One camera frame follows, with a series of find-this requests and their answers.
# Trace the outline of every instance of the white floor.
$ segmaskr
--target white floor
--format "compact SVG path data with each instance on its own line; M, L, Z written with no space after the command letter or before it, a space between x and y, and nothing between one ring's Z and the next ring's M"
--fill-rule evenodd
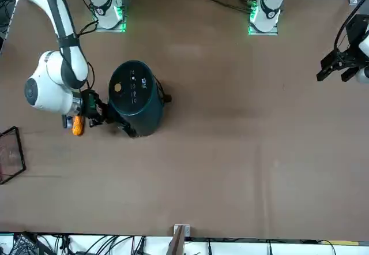
M120 241L127 236L121 236L117 240ZM52 236L46 236L51 247L54 249L55 238ZM70 236L71 245L70 248L73 252L81 251L85 252L92 246L101 236L90 236L90 235L75 235ZM134 247L137 246L141 237L134 237ZM96 253L99 247L106 241L106 239L101 240L97 245L95 245L89 253ZM48 243L41 237L39 240L45 245ZM171 237L147 237L145 242L145 254L150 255L162 255L166 254L168 250L168 245ZM269 244L268 243L229 243L229 242L211 242L212 252L214 255L220 254L252 254L252 255L271 255L269 254ZM0 246L6 254L12 249L13 236L0 236ZM130 254L132 248L132 239L128 239L120 244L118 244L111 252L114 254ZM337 255L369 255L369 246L344 246L335 245L334 249ZM104 252L100 253L105 255L108 248L104 249ZM186 242L184 245L184 253L186 255L207 255L208 254L208 243L207 242ZM290 244L290 243L273 243L272 244L272 254L273 255L332 255L334 251L330 245L306 245L306 244Z

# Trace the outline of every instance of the orange object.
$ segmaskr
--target orange object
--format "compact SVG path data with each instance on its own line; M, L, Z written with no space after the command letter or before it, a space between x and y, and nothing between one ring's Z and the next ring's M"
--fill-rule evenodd
M73 127L71 129L73 135L81 136L83 134L83 125L85 122L85 118L81 115L74 117L73 119Z

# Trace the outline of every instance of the dark green cylindrical container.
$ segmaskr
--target dark green cylindrical container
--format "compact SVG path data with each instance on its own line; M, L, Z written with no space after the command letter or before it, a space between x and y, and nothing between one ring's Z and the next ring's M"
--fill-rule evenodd
M114 71L109 82L109 104L137 132L148 136L159 127L163 101L150 68L128 61Z

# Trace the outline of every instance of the brown table surface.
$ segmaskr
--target brown table surface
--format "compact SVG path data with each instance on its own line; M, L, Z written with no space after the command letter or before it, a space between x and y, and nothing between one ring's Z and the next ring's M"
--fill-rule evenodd
M79 31L91 16L68 3ZM368 240L369 87L315 78L348 12L347 0L285 0L278 36L248 36L247 16L208 0L132 0L126 33L81 40L95 90L106 100L113 71L137 59L173 102L149 137L106 125L75 137L24 97L57 43L20 0L0 128L20 128L28 169L0 186L0 229L170 235L186 223L200 237Z

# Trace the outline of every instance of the wire mesh basket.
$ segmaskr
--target wire mesh basket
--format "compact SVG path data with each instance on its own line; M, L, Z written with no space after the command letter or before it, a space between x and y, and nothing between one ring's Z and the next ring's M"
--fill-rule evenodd
M0 185L26 170L18 128L0 133Z

